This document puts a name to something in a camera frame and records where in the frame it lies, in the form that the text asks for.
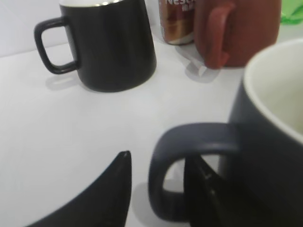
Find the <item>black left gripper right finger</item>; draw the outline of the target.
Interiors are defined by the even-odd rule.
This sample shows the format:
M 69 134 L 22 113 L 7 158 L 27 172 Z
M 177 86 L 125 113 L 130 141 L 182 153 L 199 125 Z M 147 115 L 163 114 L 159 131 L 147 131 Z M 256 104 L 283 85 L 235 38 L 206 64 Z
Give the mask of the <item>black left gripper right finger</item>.
M 184 196 L 186 214 L 192 227 L 232 227 L 232 187 L 202 158 L 185 159 Z

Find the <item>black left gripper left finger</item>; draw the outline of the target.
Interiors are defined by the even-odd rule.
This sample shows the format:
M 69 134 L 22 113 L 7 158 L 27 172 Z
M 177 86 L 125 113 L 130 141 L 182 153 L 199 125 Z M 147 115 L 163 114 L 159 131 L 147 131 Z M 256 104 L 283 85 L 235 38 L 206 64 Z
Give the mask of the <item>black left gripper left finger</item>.
M 122 151 L 88 188 L 32 226 L 123 227 L 128 215 L 131 192 L 131 153 Z

